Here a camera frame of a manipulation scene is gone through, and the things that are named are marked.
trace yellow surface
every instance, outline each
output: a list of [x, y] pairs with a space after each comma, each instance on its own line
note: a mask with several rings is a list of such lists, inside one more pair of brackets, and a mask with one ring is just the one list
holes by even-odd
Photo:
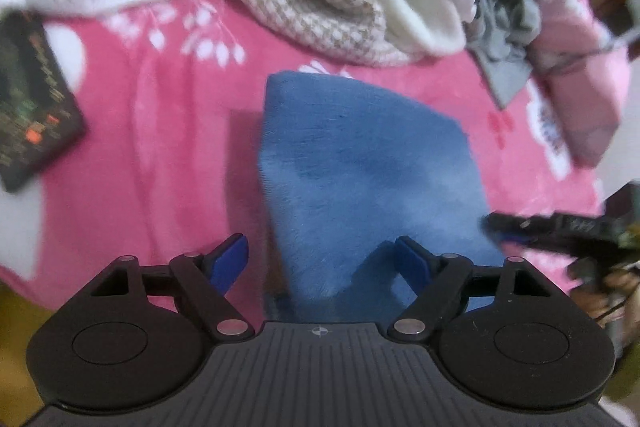
[[50, 315], [0, 285], [0, 421], [7, 427], [20, 426], [42, 405], [24, 354]]

